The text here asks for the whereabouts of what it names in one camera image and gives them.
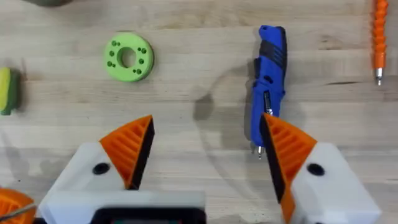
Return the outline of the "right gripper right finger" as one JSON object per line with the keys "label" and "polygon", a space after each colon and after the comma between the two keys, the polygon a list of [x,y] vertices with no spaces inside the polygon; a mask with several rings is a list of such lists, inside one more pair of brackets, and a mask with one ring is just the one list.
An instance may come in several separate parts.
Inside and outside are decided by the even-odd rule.
{"label": "right gripper right finger", "polygon": [[332,143],[269,114],[259,125],[285,223],[376,223],[381,210]]}

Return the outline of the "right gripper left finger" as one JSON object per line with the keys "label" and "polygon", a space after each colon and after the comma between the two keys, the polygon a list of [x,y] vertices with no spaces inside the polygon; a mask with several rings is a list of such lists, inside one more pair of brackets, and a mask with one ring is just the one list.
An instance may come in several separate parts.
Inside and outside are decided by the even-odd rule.
{"label": "right gripper left finger", "polygon": [[47,195],[137,190],[155,136],[151,115],[79,146]]}

